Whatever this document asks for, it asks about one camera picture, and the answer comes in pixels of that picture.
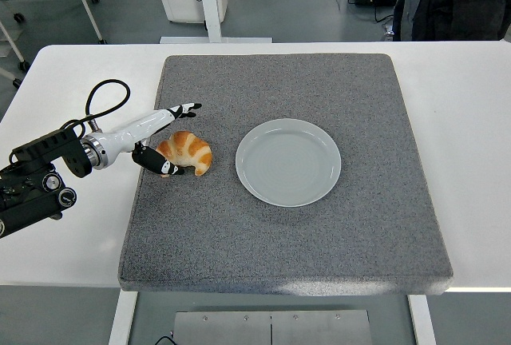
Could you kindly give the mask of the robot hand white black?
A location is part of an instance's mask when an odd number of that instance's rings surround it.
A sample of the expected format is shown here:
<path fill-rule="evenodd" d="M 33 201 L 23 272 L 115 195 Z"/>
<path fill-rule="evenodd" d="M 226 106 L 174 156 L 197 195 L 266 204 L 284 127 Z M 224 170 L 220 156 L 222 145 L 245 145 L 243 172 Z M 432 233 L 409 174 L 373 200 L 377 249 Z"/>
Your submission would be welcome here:
<path fill-rule="evenodd" d="M 120 153 L 131 153 L 136 164 L 152 173 L 169 176 L 182 174 L 183 169 L 171 163 L 155 149 L 144 146 L 143 142 L 167 128 L 178 118 L 194 117 L 195 110 L 201 106 L 201 103 L 187 103 L 170 109 L 153 110 L 113 132 L 103 133 L 97 138 L 101 145 L 99 149 L 101 166 L 106 168 L 111 165 Z"/>

